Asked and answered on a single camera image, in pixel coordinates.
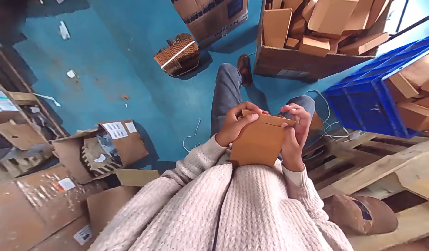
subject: paper scrap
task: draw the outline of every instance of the paper scrap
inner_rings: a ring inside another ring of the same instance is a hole
[[[66,74],[71,79],[77,76],[77,73],[75,71],[73,71],[73,70],[68,71]]]
[[[103,163],[103,161],[106,159],[106,156],[104,156],[104,154],[100,154],[100,157],[97,159],[94,159],[95,162],[101,162]]]
[[[80,231],[73,235],[73,238],[83,246],[88,240],[92,238],[90,225],[85,225],[83,228],[81,228]]]
[[[110,134],[112,139],[119,139],[128,136],[128,132],[123,127],[123,124],[121,122],[105,123],[101,125]]]
[[[64,21],[60,21],[60,33],[61,33],[61,37],[64,40],[70,39],[70,34],[69,34],[69,31],[67,30],[67,27]]]
[[[33,95],[37,95],[37,96],[39,96],[39,97],[43,97],[43,98],[45,98],[45,99],[52,100],[52,101],[53,101],[53,103],[54,103],[56,106],[61,107],[61,104],[60,104],[60,103],[58,103],[58,102],[56,102],[55,98],[52,98],[52,97],[50,97],[50,96],[46,96],[46,95],[42,95],[42,94],[37,94],[37,93],[33,93]]]
[[[125,125],[126,125],[126,128],[128,128],[129,133],[137,132],[137,129],[135,128],[134,123],[128,122],[128,123],[125,123]]]
[[[76,186],[75,183],[73,183],[72,179],[69,177],[58,181],[58,184],[60,184],[60,186],[64,189],[64,192],[71,190]]]

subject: shoe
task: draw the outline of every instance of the shoe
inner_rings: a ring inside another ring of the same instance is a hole
[[[251,76],[250,58],[247,54],[242,54],[238,59],[238,70],[242,77],[242,85],[247,87],[253,83],[253,77]]]

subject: jeans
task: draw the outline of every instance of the jeans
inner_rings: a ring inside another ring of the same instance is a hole
[[[217,134],[224,124],[227,112],[242,103],[240,87],[241,75],[238,69],[229,64],[223,63],[216,76],[216,86],[214,89],[213,103],[211,105],[211,136]],[[297,104],[302,106],[307,112],[314,115],[315,101],[309,96],[298,96],[291,98],[288,104]],[[280,113],[280,115],[290,119],[289,113]]]

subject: wooden pallet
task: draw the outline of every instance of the wooden pallet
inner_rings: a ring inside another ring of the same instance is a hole
[[[402,191],[425,199],[397,213],[393,233],[350,236],[356,251],[379,251],[429,236],[429,137],[366,133],[345,143],[329,142],[328,149],[323,163],[308,172],[322,199],[334,194],[390,199]]]

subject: white knit sweater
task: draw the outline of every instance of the white knit sweater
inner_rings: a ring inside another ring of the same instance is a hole
[[[212,137],[144,186],[90,251],[352,250],[306,171],[233,168]]]

